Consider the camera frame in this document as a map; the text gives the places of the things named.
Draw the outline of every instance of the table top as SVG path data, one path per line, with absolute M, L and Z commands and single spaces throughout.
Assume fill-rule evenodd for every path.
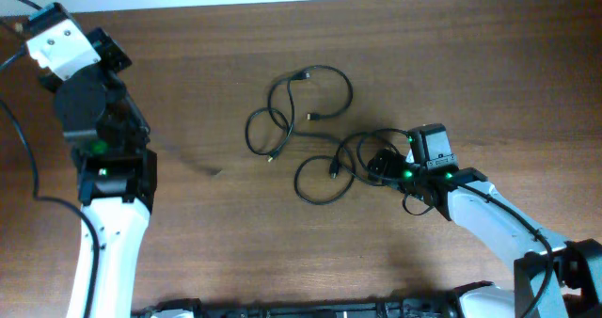
M 341 117 L 308 123 L 307 112 L 344 102 L 344 85 L 320 72 L 295 83 L 299 130 L 343 137 L 441 122 L 461 167 L 478 168 L 544 226 L 602 239 L 602 0 L 334 0 L 75 17 L 86 30 L 103 27 L 133 60 L 120 77 L 159 155 L 135 309 L 179 297 L 361 299 L 482 279 L 512 287 L 476 238 L 437 212 L 406 214 L 393 190 L 355 183 L 333 205 L 300 200 L 295 170 L 333 154 L 332 144 L 294 137 L 269 164 L 247 149 L 246 118 L 266 105 L 270 82 L 311 64 L 344 71 L 355 98 Z M 16 42 L 0 38 L 8 57 Z M 41 193 L 76 201 L 69 147 L 37 72 L 31 60 L 3 72 L 0 96 L 31 141 Z M 288 114 L 284 90 L 275 100 Z M 281 134 L 267 117 L 251 130 L 264 147 Z M 0 143 L 0 315 L 64 315 L 79 223 L 30 200 L 28 162 L 4 116 Z M 303 192 L 337 193 L 348 177 L 331 181 L 327 168 L 308 166 Z

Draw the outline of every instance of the wooden table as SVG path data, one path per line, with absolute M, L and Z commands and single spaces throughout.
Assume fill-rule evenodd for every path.
M 543 225 L 602 240 L 602 0 L 337 0 L 76 18 L 105 28 L 134 61 L 120 76 L 159 154 L 134 308 L 512 284 L 476 238 L 436 212 L 407 215 L 392 190 L 357 183 L 334 205 L 302 202 L 296 167 L 332 145 L 293 138 L 270 164 L 249 152 L 245 120 L 265 106 L 270 81 L 315 63 L 346 72 L 356 97 L 342 117 L 307 123 L 306 112 L 343 103 L 343 85 L 320 73 L 296 83 L 300 130 L 344 136 L 442 122 L 462 167 L 487 174 Z M 5 58 L 16 43 L 0 37 Z M 69 148 L 36 73 L 31 60 L 3 72 L 0 96 L 32 143 L 41 193 L 76 201 Z M 283 91 L 276 99 L 288 110 Z M 24 150 L 5 116 L 0 129 L 0 315 L 64 315 L 79 223 L 30 200 Z M 252 131 L 257 145 L 279 136 L 266 119 Z M 332 182 L 327 163 L 315 163 L 301 186 L 326 197 L 345 178 Z

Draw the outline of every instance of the robotic arm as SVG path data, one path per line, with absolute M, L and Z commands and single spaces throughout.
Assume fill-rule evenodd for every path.
M 72 144 L 82 212 L 100 241 L 97 277 L 91 278 L 95 273 L 93 243 L 87 226 L 82 225 L 68 316 L 81 317 L 91 305 L 91 317 L 128 317 L 137 254 L 157 186 L 157 157 L 146 147 L 149 125 L 117 78 L 131 61 L 101 29 L 85 35 L 57 3 L 32 15 L 24 31 L 32 35 L 26 44 L 31 57 L 51 71 L 40 82 L 55 94 L 56 116 L 62 122 L 65 139 Z M 531 317 L 600 316 L 601 245 L 593 240 L 573 243 L 543 228 L 503 198 L 481 172 L 460 169 L 443 125 L 410 130 L 408 140 L 411 152 L 407 157 L 387 149 L 376 154 L 368 164 L 373 178 L 390 181 L 404 176 L 401 182 L 382 182 L 420 199 L 475 234 L 515 273 L 514 295 L 491 283 L 459 288 L 440 306 L 447 316 L 512 317 L 533 306 L 534 299 L 539 305 Z M 91 280 L 95 284 L 88 303 Z M 580 300 L 565 303 L 562 285 L 580 288 Z M 419 306 L 413 310 L 412 303 L 327 306 L 311 316 L 324 317 L 327 311 L 328 317 L 352 318 L 348 316 L 371 311 L 380 318 L 444 317 L 433 308 L 425 311 Z M 310 310 L 238 311 L 238 317 L 273 314 L 297 318 L 308 316 Z M 181 301 L 155 308 L 153 317 L 221 318 L 229 312 L 232 310 L 203 310 L 197 301 Z

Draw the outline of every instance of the wooden surface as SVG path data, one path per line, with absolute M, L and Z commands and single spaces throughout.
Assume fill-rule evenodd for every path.
M 442 122 L 462 167 L 483 171 L 543 225 L 602 240 L 602 0 L 340 0 L 76 17 L 104 27 L 134 61 L 121 77 L 159 154 L 134 308 L 183 296 L 304 302 L 512 284 L 477 239 L 435 212 L 407 215 L 391 190 L 357 183 L 326 207 L 298 199 L 296 167 L 331 145 L 294 138 L 270 164 L 248 151 L 245 120 L 265 105 L 269 82 L 314 63 L 346 72 L 356 97 L 339 119 L 308 124 L 306 112 L 343 102 L 343 86 L 327 74 L 295 84 L 300 130 L 343 136 Z M 0 37 L 4 58 L 16 44 Z M 0 95 L 33 145 L 41 193 L 76 201 L 69 148 L 36 72 L 27 60 L 3 72 Z M 257 145 L 279 136 L 264 120 L 252 129 Z M 0 315 L 64 315 L 79 223 L 30 201 L 24 150 L 4 116 L 0 129 Z M 326 172 L 327 163 L 308 167 L 305 192 L 336 192 L 344 176 L 331 182 Z

